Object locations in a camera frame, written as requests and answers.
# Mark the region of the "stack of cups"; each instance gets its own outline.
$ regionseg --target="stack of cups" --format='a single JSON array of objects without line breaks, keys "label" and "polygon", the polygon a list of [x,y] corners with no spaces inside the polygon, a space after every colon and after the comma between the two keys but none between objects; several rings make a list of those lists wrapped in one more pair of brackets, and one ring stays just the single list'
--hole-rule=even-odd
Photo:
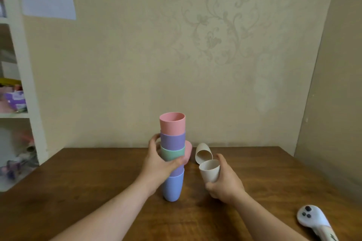
[{"label": "stack of cups", "polygon": [[[186,117],[183,113],[164,113],[160,116],[161,157],[171,161],[185,155]],[[174,170],[163,184],[163,196],[167,201],[179,199],[183,185],[183,165]]]}]

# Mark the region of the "white cup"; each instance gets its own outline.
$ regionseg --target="white cup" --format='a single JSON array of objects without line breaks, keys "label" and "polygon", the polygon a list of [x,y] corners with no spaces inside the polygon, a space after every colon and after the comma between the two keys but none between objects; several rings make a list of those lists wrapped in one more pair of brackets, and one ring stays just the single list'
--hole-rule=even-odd
[{"label": "white cup", "polygon": [[203,162],[212,159],[212,153],[208,145],[200,143],[196,148],[195,161],[201,165]]},{"label": "white cup", "polygon": [[220,175],[220,161],[217,159],[207,160],[199,166],[202,179],[204,183],[214,183],[218,180]]}]

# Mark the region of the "yellow object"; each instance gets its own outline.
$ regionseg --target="yellow object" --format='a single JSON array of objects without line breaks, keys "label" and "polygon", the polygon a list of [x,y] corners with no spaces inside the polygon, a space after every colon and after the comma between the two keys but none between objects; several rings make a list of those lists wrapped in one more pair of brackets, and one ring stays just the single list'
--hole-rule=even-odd
[{"label": "yellow object", "polygon": [[10,78],[0,78],[0,84],[15,86],[18,84],[21,85],[21,81],[16,80],[16,79],[10,79]]}]

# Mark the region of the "purple cup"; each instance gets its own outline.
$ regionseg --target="purple cup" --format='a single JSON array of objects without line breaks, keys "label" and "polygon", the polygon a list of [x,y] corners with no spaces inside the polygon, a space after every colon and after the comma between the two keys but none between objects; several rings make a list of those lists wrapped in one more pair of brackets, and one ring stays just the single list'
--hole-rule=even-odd
[{"label": "purple cup", "polygon": [[179,176],[183,173],[183,165],[179,166],[176,170],[172,171],[170,177]]},{"label": "purple cup", "polygon": [[185,146],[186,132],[180,135],[167,135],[160,133],[161,146],[169,151],[178,151]]},{"label": "purple cup", "polygon": [[185,170],[179,176],[169,177],[163,183],[163,197],[169,201],[174,202],[179,199],[182,185],[183,185],[183,175]]}]

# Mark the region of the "left hand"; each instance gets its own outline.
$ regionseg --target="left hand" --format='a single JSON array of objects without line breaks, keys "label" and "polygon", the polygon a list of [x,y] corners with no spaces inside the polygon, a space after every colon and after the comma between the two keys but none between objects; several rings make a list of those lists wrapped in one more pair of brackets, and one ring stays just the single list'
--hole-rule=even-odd
[{"label": "left hand", "polygon": [[160,134],[155,134],[148,142],[147,156],[143,161],[143,166],[137,180],[143,182],[148,187],[148,196],[155,193],[157,188],[165,182],[171,172],[186,163],[185,156],[180,156],[172,161],[164,161],[157,153],[160,144],[156,140]]}]

